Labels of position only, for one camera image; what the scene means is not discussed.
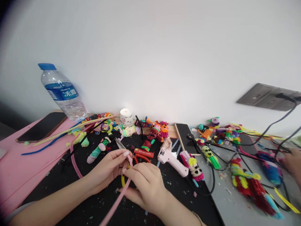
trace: pink glue gun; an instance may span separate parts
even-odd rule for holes
[[[163,164],[169,162],[169,164],[175,168],[175,170],[182,176],[188,175],[189,169],[185,167],[177,158],[172,154],[172,141],[169,136],[164,139],[164,142],[160,148],[158,154],[158,160]]]

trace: pink craft sheet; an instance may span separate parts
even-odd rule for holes
[[[15,141],[39,121],[31,123],[0,141],[0,148],[8,151],[0,160],[0,207],[4,216],[10,214],[23,202],[68,150],[66,143],[74,139],[73,135],[65,135],[39,153],[21,155],[26,152],[37,151],[51,142],[48,141],[33,147],[35,143],[25,146],[23,143]],[[63,132],[73,125],[75,122],[67,119],[52,135]]]

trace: white paper cup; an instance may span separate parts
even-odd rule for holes
[[[125,127],[130,127],[134,124],[131,110],[124,108],[120,111],[120,124]]]

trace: smartphone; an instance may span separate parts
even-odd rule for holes
[[[192,133],[189,126],[183,123],[175,123],[175,128],[182,146],[182,150],[186,150],[190,154],[198,154],[192,141],[187,138],[187,135]]]
[[[33,143],[49,137],[65,120],[63,112],[52,112],[16,139],[18,143]]]

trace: electrical outlet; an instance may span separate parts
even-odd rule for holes
[[[291,98],[301,97],[301,92],[294,92],[291,96]],[[294,104],[291,101],[283,100],[278,105],[274,106],[272,109],[280,110],[280,111],[288,111],[293,108]]]
[[[237,103],[255,106],[276,89],[274,86],[257,83]]]
[[[273,109],[273,107],[284,101],[281,98],[277,98],[277,94],[283,93],[286,96],[291,96],[293,92],[294,91],[288,89],[277,88],[265,96],[259,103],[257,103],[256,107]]]
[[[301,96],[301,92],[257,83],[237,103],[280,111],[292,109],[294,106],[292,102],[276,97],[280,93],[291,98]]]

